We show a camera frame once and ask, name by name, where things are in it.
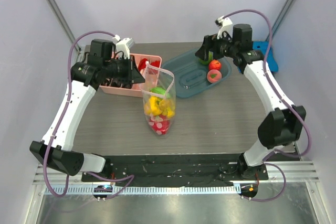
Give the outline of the yellow bell pepper toy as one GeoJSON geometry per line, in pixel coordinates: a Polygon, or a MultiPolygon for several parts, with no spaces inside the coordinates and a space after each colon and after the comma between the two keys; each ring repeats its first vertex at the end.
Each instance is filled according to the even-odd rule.
{"type": "Polygon", "coordinates": [[[163,112],[160,108],[161,100],[159,97],[151,96],[144,104],[144,113],[149,116],[160,115],[163,112]]]}

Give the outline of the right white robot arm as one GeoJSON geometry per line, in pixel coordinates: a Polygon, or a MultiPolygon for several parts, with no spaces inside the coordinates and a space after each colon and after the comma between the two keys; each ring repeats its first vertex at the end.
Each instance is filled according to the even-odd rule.
{"type": "Polygon", "coordinates": [[[266,117],[257,130],[258,139],[240,154],[237,173],[250,179],[266,158],[297,141],[301,135],[306,110],[296,106],[284,94],[264,61],[260,50],[253,49],[252,27],[248,24],[232,26],[233,33],[222,29],[218,34],[206,35],[196,57],[207,60],[232,58],[234,65],[255,88],[266,111],[266,117]]]}

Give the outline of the green cucumber toy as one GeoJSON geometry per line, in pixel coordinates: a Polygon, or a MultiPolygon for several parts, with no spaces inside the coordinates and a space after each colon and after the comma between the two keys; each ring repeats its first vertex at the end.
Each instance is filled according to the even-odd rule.
{"type": "Polygon", "coordinates": [[[162,87],[154,87],[150,90],[150,93],[151,94],[154,94],[154,95],[158,95],[160,98],[170,98],[171,95],[169,94],[168,91],[166,91],[164,88],[162,87]]]}

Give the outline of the yellow banana bunch toy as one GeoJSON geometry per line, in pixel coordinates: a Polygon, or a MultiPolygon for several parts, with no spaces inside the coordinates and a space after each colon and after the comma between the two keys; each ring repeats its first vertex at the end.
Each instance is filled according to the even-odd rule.
{"type": "Polygon", "coordinates": [[[159,107],[162,110],[162,115],[167,118],[175,116],[175,103],[171,99],[163,99],[159,102],[159,107]]]}

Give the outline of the clear pink zip top bag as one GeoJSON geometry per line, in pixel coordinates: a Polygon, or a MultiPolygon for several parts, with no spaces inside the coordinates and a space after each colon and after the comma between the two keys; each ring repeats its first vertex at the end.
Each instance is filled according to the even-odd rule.
{"type": "Polygon", "coordinates": [[[139,85],[143,110],[149,127],[159,136],[166,135],[176,112],[175,76],[148,62],[143,71],[145,82],[139,85]]]}

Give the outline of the red strawberry toy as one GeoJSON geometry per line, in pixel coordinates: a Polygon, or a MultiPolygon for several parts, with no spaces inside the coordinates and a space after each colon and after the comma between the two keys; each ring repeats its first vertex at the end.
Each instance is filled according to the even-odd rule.
{"type": "Polygon", "coordinates": [[[220,71],[222,68],[222,64],[220,61],[218,60],[212,60],[209,64],[208,64],[208,69],[209,71],[211,70],[218,70],[220,71]]]}

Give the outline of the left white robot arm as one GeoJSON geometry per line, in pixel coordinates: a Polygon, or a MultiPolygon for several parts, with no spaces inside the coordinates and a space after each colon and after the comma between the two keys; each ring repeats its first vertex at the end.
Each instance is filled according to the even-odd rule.
{"type": "Polygon", "coordinates": [[[105,182],[112,174],[104,157],[73,151],[75,134],[84,111],[107,79],[117,79],[122,84],[144,83],[130,55],[134,45],[132,38],[112,41],[94,39],[90,45],[87,61],[77,62],[70,69],[70,81],[61,106],[41,141],[33,141],[30,152],[46,167],[67,175],[93,172],[98,180],[105,182]]]}

